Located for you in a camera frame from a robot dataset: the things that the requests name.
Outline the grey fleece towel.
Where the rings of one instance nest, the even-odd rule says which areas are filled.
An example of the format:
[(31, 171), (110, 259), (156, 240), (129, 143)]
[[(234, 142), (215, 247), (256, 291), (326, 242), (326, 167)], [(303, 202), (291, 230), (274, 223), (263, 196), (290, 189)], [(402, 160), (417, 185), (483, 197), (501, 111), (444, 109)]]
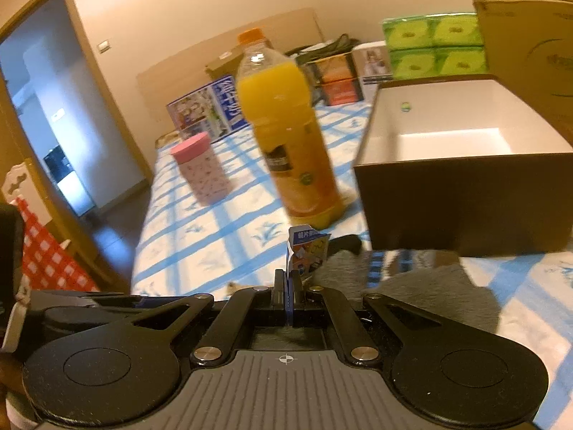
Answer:
[(367, 294), (382, 294), (474, 328), (490, 333), (497, 330), (501, 308), (494, 294), (474, 285), (460, 265), (401, 273), (369, 287), (371, 258), (372, 253), (366, 250), (359, 255), (340, 250), (303, 283), (337, 289), (355, 303)]

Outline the blue white sachet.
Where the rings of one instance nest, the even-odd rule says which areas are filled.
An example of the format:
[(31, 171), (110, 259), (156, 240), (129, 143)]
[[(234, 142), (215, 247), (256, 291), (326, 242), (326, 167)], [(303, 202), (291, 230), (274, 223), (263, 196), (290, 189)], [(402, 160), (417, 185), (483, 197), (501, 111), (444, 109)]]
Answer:
[(330, 235), (308, 224), (288, 229), (288, 275), (299, 275), (305, 285), (327, 259)]

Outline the red checked cloth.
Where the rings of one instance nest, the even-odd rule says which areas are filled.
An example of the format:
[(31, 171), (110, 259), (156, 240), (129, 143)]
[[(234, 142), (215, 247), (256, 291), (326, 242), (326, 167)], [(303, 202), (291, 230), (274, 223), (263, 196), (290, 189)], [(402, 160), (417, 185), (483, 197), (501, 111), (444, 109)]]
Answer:
[(34, 290), (69, 290), (98, 292), (91, 276), (63, 249), (27, 202), (15, 198), (24, 221), (22, 277), (26, 287)]

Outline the pink lidded cup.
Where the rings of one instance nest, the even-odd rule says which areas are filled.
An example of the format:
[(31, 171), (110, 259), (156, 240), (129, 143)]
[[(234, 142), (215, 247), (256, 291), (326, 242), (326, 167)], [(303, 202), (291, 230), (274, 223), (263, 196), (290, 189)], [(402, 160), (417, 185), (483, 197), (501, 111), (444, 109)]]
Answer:
[(212, 205), (228, 195), (231, 184), (215, 154), (210, 136), (202, 132), (170, 149), (196, 200)]

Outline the dark brown storage box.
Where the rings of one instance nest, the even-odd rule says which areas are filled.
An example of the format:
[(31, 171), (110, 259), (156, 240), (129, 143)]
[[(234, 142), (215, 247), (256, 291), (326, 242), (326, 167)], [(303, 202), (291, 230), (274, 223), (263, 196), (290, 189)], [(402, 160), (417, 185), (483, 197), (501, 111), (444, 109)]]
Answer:
[(383, 82), (353, 163), (374, 249), (558, 252), (572, 148), (491, 75)]

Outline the blue milk carton box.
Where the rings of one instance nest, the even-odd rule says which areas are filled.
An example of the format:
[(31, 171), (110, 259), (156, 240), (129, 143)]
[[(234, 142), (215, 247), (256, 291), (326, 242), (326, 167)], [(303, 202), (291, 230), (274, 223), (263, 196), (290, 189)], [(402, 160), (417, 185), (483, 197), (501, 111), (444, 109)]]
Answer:
[(231, 75), (188, 92), (166, 109), (183, 139), (206, 133), (213, 143), (248, 125)]

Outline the wooden headboard panel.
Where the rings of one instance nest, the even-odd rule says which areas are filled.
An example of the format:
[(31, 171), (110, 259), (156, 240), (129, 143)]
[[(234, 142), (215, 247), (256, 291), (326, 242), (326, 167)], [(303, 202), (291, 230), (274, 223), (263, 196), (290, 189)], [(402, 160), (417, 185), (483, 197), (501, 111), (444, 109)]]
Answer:
[(279, 52), (324, 40), (315, 10), (303, 8), (268, 16), (228, 30), (169, 56), (137, 75), (137, 84), (150, 117), (169, 123), (167, 105), (213, 78), (212, 64), (224, 65), (241, 53), (237, 37), (258, 27)]

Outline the orange juice bottle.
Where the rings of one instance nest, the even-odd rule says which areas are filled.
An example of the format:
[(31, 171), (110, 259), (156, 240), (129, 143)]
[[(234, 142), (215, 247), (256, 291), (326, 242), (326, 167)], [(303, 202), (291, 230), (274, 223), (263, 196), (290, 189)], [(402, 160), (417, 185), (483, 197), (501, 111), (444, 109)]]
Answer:
[(236, 89), (258, 148), (293, 225), (325, 229), (345, 212), (308, 82), (294, 60), (253, 28), (238, 36), (244, 56)]

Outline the orange snack boxes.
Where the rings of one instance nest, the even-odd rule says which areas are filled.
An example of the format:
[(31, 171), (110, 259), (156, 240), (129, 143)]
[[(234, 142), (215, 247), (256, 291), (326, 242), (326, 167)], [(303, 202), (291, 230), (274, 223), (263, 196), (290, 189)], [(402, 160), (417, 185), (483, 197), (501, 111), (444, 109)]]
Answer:
[(325, 105), (337, 106), (363, 100), (356, 66), (349, 52), (311, 61), (308, 67)]

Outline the small brown cardboard box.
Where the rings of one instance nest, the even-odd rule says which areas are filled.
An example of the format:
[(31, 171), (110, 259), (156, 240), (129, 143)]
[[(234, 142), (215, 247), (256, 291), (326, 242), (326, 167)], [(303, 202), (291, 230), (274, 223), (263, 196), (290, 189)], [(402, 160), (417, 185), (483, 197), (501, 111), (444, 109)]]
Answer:
[(243, 56), (242, 47), (234, 47), (220, 54), (215, 60), (208, 62), (205, 66), (205, 72), (213, 81), (227, 75), (235, 77)]

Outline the white appliance box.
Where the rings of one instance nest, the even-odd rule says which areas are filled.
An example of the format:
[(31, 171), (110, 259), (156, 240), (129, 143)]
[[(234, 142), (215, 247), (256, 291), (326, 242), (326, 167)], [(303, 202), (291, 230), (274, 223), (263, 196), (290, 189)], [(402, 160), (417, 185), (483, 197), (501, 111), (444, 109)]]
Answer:
[(358, 44), (351, 54), (364, 101), (372, 103), (379, 84), (393, 79), (386, 42)]

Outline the green tissue pack stack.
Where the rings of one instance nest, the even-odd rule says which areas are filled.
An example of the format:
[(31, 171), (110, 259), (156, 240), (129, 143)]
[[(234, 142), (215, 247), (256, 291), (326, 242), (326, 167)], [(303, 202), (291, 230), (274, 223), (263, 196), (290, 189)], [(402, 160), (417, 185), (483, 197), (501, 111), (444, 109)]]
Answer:
[(446, 13), (382, 22), (396, 80), (486, 74), (487, 56), (474, 13)]

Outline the large cardboard box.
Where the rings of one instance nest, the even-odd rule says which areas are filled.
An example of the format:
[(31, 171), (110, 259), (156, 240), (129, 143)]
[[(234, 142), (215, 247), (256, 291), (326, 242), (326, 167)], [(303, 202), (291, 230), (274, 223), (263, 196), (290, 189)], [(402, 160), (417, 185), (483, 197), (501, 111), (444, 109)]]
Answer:
[(572, 141), (572, 0), (473, 0), (491, 74)]

